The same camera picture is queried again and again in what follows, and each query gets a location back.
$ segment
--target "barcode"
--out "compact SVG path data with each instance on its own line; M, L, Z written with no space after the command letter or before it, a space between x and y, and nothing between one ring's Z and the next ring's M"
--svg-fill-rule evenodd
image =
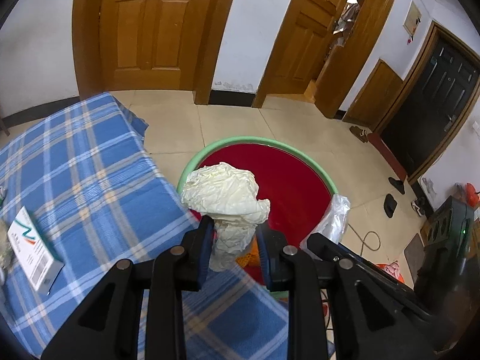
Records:
M48 257L44 254L42 256L42 258L40 259L40 261L38 262L37 268L35 268L35 271L33 272L33 275L32 275L32 283L35 286L37 285L37 281L40 278L40 276L42 275L42 272L43 272L48 260L49 260Z

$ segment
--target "blue plaid cloth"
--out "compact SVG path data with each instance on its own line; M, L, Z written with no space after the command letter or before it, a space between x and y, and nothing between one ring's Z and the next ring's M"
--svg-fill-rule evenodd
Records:
M8 188L1 217L9 226L25 205L65 263L49 295L32 290L16 260L8 271L10 327L35 356L117 260L152 259L196 228L143 149L146 128L104 93L47 117L0 151L0 185ZM139 358L145 315L144 301ZM184 293L189 360L285 359L287 320L240 268L210 272L202 291Z

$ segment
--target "cable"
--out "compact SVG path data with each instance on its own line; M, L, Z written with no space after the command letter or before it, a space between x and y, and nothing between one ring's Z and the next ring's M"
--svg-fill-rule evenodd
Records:
M360 257L363 255L363 247L366 246L368 249L370 249L371 251L378 251L380 250L380 247L382 246L382 242L380 240L380 236L378 235L378 233L376 231L369 231L367 234L365 234L365 237L361 237L359 233L357 233L357 231L353 228L353 226L349 223L349 226L350 228L353 230L353 232L355 233L355 235L360 239L361 241L361 250L360 250ZM372 234L375 234L377 236L377 239L378 239L378 247L377 249L374 249L372 247L370 247L369 245L367 245L367 243L365 242L365 240L367 239L368 235L372 233Z

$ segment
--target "shoe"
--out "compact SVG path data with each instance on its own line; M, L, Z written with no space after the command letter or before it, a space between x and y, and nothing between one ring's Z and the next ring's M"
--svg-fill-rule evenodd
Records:
M413 200L411 203L413 210L417 213L418 216L425 215L425 210L423 208L423 204L425 204L425 202L423 202L422 200L423 198L416 199Z
M398 192L405 195L405 186L402 180L395 180L393 177L389 177L388 181L390 181L390 184L392 184Z
M367 131L364 130L363 128L360 128L358 126L351 126L350 127L350 132L353 135L355 135L358 139L360 139L363 143L368 142Z
M395 208L397 208L397 201L389 193L387 194L387 196L385 196L385 201L383 202L383 209L385 210L385 214L387 214L387 216L391 218L393 216L393 213L395 212Z

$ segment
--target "tiled floor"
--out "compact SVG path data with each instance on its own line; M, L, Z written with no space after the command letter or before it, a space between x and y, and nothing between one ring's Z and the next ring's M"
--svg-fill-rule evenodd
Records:
M195 105L187 91L120 91L114 96L150 127L145 148L165 177L176 185L183 168L196 152L215 140L234 135L254 135L288 143L315 159L330 175L341 194L349 197L349 222L363 237L376 231L380 250L365 248L363 256L373 263L398 260L401 273L411 287L412 278L403 250L419 232L423 218L410 207L415 198L410 186L399 194L388 182L395 177L386 161L370 144L361 143L350 132L350 125L323 117L315 105L286 98L269 97L262 109ZM15 136L31 123L11 129ZM0 146L8 139L2 135ZM383 200L392 193L398 202L393 218L383 211ZM359 253L362 243L349 228L343 241ZM369 235L374 249L378 241Z

